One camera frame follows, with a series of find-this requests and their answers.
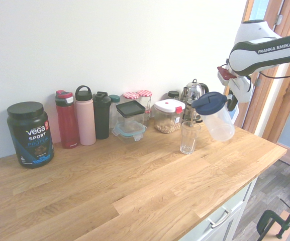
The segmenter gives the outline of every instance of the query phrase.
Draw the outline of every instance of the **drawer handle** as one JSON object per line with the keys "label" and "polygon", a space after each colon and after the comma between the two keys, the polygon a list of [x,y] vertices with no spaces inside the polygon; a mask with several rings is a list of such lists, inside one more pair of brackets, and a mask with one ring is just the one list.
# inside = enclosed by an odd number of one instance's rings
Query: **drawer handle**
{"label": "drawer handle", "polygon": [[229,216],[231,215],[231,213],[232,213],[232,211],[228,211],[228,210],[226,210],[225,208],[224,208],[224,211],[226,212],[226,215],[223,217],[223,218],[221,218],[221,220],[219,220],[217,223],[214,223],[212,220],[210,220],[209,218],[208,218],[208,221],[210,221],[210,223],[211,223],[211,225],[212,225],[212,229],[213,228],[216,228],[216,227],[218,227],[218,226],[220,226],[222,223],[224,223],[228,218],[229,218]]}

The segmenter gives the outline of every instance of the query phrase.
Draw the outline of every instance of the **floor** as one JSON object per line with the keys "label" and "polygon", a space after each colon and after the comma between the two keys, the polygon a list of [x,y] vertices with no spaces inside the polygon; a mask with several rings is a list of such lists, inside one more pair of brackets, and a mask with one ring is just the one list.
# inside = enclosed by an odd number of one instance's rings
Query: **floor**
{"label": "floor", "polygon": [[233,241],[257,241],[256,224],[265,210],[289,212],[280,198],[290,206],[290,166],[279,160],[259,176]]}

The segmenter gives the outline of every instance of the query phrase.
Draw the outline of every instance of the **black water bottle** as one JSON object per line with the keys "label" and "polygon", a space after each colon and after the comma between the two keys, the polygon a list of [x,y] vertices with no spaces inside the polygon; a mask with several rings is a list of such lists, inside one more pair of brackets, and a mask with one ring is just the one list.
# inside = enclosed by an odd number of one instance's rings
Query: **black water bottle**
{"label": "black water bottle", "polygon": [[106,92],[93,96],[95,137],[103,140],[109,137],[109,109],[111,99]]}

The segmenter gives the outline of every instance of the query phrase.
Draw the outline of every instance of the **vega sport protein container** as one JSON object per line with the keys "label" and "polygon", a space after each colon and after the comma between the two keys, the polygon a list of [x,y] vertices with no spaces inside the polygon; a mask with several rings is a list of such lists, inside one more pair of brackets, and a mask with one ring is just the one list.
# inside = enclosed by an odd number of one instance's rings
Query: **vega sport protein container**
{"label": "vega sport protein container", "polygon": [[8,108],[8,126],[19,163],[41,167],[54,156],[48,115],[38,102],[22,102]]}

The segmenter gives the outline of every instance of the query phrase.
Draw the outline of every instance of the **kettle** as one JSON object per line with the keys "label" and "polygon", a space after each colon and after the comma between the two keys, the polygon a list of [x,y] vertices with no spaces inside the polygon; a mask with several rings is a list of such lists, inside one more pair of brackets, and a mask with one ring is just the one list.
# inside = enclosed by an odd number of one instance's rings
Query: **kettle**
{"label": "kettle", "polygon": [[209,92],[209,88],[207,85],[203,83],[197,83],[197,80],[194,79],[191,83],[189,83],[184,90],[187,88],[187,95],[184,97],[184,103],[186,104],[186,109],[184,112],[183,119],[184,121],[198,121],[200,116],[196,113],[195,109],[192,108],[191,104],[200,98],[203,94]]}

